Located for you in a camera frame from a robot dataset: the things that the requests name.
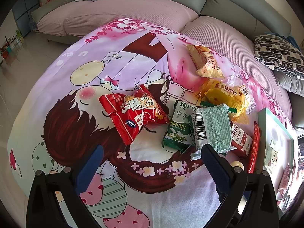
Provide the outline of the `red white snack packet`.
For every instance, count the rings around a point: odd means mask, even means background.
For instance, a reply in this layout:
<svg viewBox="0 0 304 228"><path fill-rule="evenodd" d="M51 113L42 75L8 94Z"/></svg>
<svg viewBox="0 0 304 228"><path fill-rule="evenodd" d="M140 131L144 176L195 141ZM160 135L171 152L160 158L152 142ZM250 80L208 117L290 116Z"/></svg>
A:
<svg viewBox="0 0 304 228"><path fill-rule="evenodd" d="M239 158L248 157L253 139L235 123L231 126L231 137L232 152Z"/></svg>

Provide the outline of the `red wafer packet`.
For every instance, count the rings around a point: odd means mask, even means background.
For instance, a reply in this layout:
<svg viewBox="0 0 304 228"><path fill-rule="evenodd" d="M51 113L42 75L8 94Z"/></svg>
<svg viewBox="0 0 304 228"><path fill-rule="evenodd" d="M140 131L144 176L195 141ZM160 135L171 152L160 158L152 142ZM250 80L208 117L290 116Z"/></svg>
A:
<svg viewBox="0 0 304 228"><path fill-rule="evenodd" d="M255 171L255 166L256 166L256 161L257 161L257 156L258 156L258 151L259 151L259 143L260 143L260 128L258 124L255 122L254 123L254 132L253 132L253 143L251 145L250 149L250 157L249 157L249 162L247 165L247 172L248 173L254 173Z"/></svg>

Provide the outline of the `green barcode biscuit packet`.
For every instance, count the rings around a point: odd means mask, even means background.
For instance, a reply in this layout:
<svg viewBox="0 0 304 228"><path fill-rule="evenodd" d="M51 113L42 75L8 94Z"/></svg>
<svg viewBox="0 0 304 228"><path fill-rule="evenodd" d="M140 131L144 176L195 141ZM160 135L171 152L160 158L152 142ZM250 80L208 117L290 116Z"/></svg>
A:
<svg viewBox="0 0 304 228"><path fill-rule="evenodd" d="M195 152L191 160L201 158L201 149L209 144L219 154L236 150L232 146L232 133L228 115L229 107L220 104L213 107L198 108L188 116L188 123L193 138Z"/></svg>

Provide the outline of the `yellow bread packet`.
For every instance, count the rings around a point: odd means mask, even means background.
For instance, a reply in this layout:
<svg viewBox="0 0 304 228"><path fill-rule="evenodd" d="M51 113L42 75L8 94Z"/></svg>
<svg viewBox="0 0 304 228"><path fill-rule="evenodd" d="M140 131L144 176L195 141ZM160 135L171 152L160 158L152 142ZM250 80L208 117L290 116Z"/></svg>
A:
<svg viewBox="0 0 304 228"><path fill-rule="evenodd" d="M227 105L231 121L249 124L249 117L247 115L249 102L245 95L237 88L225 85L215 79L209 79L200 87L196 95L203 102L213 105Z"/></svg>

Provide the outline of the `red nice snack bag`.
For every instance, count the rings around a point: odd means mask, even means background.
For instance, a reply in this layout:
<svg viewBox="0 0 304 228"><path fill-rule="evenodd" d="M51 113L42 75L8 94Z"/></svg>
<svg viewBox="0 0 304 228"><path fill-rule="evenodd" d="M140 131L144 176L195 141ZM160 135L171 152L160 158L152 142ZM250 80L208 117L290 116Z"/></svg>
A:
<svg viewBox="0 0 304 228"><path fill-rule="evenodd" d="M147 124L167 124L169 118L159 102L143 84L132 94L102 95L99 98L123 143L131 145Z"/></svg>

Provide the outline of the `cream egg roll packet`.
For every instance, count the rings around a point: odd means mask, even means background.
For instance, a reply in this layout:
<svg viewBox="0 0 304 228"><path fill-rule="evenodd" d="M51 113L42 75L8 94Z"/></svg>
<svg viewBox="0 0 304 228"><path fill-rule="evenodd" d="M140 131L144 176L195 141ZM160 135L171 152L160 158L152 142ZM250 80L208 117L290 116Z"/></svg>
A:
<svg viewBox="0 0 304 228"><path fill-rule="evenodd" d="M196 74L205 78L224 79L224 75L208 47L201 45L186 45L190 57L194 62L197 71Z"/></svg>

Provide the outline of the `clear steamed bun packet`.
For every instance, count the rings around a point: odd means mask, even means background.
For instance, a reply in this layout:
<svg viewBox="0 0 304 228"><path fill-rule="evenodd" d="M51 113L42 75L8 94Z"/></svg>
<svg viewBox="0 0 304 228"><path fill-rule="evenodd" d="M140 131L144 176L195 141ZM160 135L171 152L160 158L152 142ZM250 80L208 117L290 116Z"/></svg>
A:
<svg viewBox="0 0 304 228"><path fill-rule="evenodd" d="M247 115L251 114L256 109L256 103L252 91L249 89L248 80L249 76L243 70L238 70L222 80L223 84L235 88L244 95Z"/></svg>

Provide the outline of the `teal cardboard box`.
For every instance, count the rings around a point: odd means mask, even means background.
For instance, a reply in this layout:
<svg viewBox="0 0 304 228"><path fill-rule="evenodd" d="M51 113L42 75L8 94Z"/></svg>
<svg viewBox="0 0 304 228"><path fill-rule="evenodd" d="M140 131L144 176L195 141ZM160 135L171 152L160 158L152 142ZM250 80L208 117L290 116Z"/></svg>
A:
<svg viewBox="0 0 304 228"><path fill-rule="evenodd" d="M295 141L286 124L283 124L268 108L258 112L261 130L260 148L256 172L269 173L277 203L285 212L291 200L291 185L294 176Z"/></svg>

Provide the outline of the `grey cushion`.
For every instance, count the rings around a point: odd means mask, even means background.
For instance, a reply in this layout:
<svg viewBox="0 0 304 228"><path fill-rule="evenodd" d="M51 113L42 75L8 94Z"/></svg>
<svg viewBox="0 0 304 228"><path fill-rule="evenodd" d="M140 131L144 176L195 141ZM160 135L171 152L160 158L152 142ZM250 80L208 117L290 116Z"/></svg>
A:
<svg viewBox="0 0 304 228"><path fill-rule="evenodd" d="M282 72L274 71L277 84L290 93L304 96L304 81L290 77Z"/></svg>

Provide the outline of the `pink cartoon print cloth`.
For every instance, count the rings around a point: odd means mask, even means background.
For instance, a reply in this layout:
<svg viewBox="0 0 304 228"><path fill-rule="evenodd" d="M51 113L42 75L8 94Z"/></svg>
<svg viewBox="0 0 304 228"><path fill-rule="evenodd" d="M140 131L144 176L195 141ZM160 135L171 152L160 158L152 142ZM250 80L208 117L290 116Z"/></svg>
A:
<svg viewBox="0 0 304 228"><path fill-rule="evenodd" d="M136 19L119 19L65 50L26 98L8 139L13 175L29 195L37 170L73 166L93 145L105 156L81 200L102 227L203 227L219 205L201 160L162 146L166 124L145 125L130 146L121 140L101 95L132 95L146 86L167 116L176 100L198 105L204 79L187 45L204 45L228 74L238 73L256 111L268 108L285 125L292 109L287 92L258 62L246 36L212 17L182 32Z"/></svg>

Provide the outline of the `black white patterned pillow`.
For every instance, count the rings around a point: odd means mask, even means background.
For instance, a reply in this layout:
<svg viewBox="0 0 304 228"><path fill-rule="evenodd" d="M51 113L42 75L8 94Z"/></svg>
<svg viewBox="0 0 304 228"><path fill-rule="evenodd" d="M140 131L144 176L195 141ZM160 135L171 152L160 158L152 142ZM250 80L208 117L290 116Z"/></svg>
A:
<svg viewBox="0 0 304 228"><path fill-rule="evenodd" d="M257 61L277 72L303 80L303 54L284 38L263 34L254 38Z"/></svg>

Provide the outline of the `pink sofa seat cover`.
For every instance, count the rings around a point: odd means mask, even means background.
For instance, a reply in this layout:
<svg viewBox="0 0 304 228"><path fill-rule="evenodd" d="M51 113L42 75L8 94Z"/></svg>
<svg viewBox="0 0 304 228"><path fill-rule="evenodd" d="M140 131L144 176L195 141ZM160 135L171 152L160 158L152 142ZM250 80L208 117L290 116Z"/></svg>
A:
<svg viewBox="0 0 304 228"><path fill-rule="evenodd" d="M287 91L278 86L273 72L258 62L251 40L227 23L198 16L192 9L171 0L53 0L31 14L38 31L62 41L82 38L115 19L131 17L164 26L203 42L246 71L273 97L288 119L292 106Z"/></svg>

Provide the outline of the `grey sofa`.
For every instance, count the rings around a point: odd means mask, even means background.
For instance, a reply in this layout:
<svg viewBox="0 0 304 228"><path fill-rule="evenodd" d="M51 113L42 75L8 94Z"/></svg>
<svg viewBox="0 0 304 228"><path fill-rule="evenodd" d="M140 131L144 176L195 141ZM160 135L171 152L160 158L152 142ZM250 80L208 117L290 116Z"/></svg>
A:
<svg viewBox="0 0 304 228"><path fill-rule="evenodd" d="M265 0L171 0L182 4L198 14L219 19L244 33L251 42L254 37L266 32L288 36L291 33L290 23ZM62 41L47 39L65 44L77 42L80 38L68 36ZM303 132L303 97L287 91L292 106L291 121L294 128Z"/></svg>

